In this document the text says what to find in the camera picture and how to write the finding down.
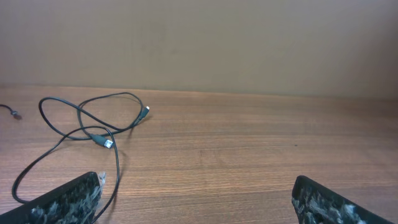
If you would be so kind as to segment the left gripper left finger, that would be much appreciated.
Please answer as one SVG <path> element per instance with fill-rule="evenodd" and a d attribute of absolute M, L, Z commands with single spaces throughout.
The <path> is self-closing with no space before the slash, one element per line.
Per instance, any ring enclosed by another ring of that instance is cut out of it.
<path fill-rule="evenodd" d="M 96 172 L 87 172 L 1 215 L 1 224 L 91 223 L 101 198 Z"/>

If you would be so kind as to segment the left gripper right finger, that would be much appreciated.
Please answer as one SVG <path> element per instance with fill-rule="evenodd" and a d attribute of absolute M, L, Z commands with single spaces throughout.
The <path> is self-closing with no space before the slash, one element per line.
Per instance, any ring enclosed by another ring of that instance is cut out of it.
<path fill-rule="evenodd" d="M 304 175 L 296 178 L 292 205 L 300 224 L 392 224 Z"/>

